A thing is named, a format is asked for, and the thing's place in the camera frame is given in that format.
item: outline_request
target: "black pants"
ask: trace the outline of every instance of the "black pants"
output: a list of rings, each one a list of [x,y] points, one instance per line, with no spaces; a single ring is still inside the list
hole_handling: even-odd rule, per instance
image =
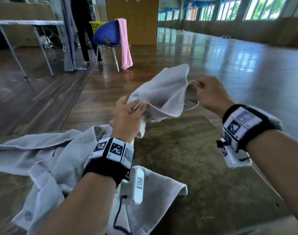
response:
[[[87,35],[90,39],[91,46],[95,51],[95,54],[97,55],[97,46],[93,43],[92,37],[94,36],[94,33],[92,31],[91,24],[89,21],[75,21],[75,25],[78,31],[78,40],[80,41],[83,57],[85,61],[89,61],[89,55],[88,55],[88,49],[86,45],[86,40],[85,40],[85,31],[87,32]],[[98,61],[102,61],[100,50],[98,48]]]

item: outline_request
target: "chair backrest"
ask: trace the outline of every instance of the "chair backrest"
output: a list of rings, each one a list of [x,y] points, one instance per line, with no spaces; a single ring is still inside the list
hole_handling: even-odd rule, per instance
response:
[[[120,26],[117,20],[110,21],[100,26],[92,38],[93,42],[107,46],[115,46],[121,44]]]

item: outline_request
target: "white table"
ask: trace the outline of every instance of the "white table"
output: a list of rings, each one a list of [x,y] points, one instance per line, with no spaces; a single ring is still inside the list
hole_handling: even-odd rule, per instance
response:
[[[18,57],[16,56],[15,51],[14,51],[14,49],[12,48],[12,46],[11,46],[11,44],[10,44],[10,42],[9,42],[9,40],[8,40],[8,38],[7,38],[7,36],[6,36],[6,34],[5,34],[5,32],[3,31],[2,25],[31,25],[31,26],[33,26],[33,29],[34,29],[35,34],[36,34],[36,37],[37,37],[37,39],[38,39],[40,48],[41,48],[41,50],[42,50],[42,52],[43,52],[43,54],[44,54],[44,56],[45,56],[45,59],[46,59],[48,68],[49,68],[50,73],[51,73],[51,76],[53,77],[53,72],[52,72],[52,70],[51,70],[49,61],[48,61],[48,59],[47,59],[45,50],[44,50],[44,48],[43,48],[43,45],[42,45],[42,43],[41,43],[41,41],[40,41],[40,37],[39,37],[39,35],[38,35],[36,26],[40,26],[40,27],[41,27],[41,29],[42,29],[42,31],[43,31],[43,33],[44,33],[46,39],[47,39],[47,36],[46,36],[46,34],[45,34],[45,31],[44,31],[43,26],[44,26],[44,25],[56,25],[56,26],[57,26],[57,25],[64,25],[64,24],[63,24],[63,21],[0,20],[0,31],[2,32],[4,38],[5,38],[5,40],[6,40],[7,44],[8,44],[8,46],[9,46],[11,52],[12,52],[13,57],[14,57],[15,60],[17,61],[18,65],[20,66],[20,69],[21,69],[21,71],[22,71],[22,73],[23,73],[25,79],[27,79],[27,75],[26,75],[26,73],[25,73],[25,71],[24,71],[22,65],[20,64],[20,61],[18,60]],[[51,46],[50,46],[50,50],[51,50],[51,52],[52,52],[52,55],[53,55],[54,59],[56,60],[56,58],[55,58],[55,56],[54,56],[54,54],[53,54],[53,51],[52,51]]]

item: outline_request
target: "forearm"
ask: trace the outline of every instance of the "forearm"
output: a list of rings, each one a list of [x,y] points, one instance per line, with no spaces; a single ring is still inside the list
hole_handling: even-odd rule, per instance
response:
[[[298,142],[268,130],[251,140],[246,149],[298,219]]]
[[[104,235],[115,190],[111,177],[87,173],[36,235]]]

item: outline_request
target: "glossy wooden floor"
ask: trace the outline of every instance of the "glossy wooden floor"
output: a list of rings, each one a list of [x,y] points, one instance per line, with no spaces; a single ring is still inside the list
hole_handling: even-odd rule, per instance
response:
[[[26,81],[10,50],[0,51],[0,136],[60,130],[83,90],[89,70],[66,73],[64,52],[46,49],[54,74],[51,77],[40,48],[15,50],[29,79]],[[82,59],[81,51],[77,58]]]
[[[107,50],[105,65],[91,75],[62,129],[107,123],[120,96],[132,93],[164,67],[188,63],[189,79],[216,76],[236,102],[274,114],[298,139],[298,50],[164,28],[158,29],[157,41],[157,46],[131,46],[134,65],[119,73]],[[120,64],[119,48],[116,53]],[[204,114],[208,112],[202,108],[184,113]],[[220,125],[213,114],[209,118]]]

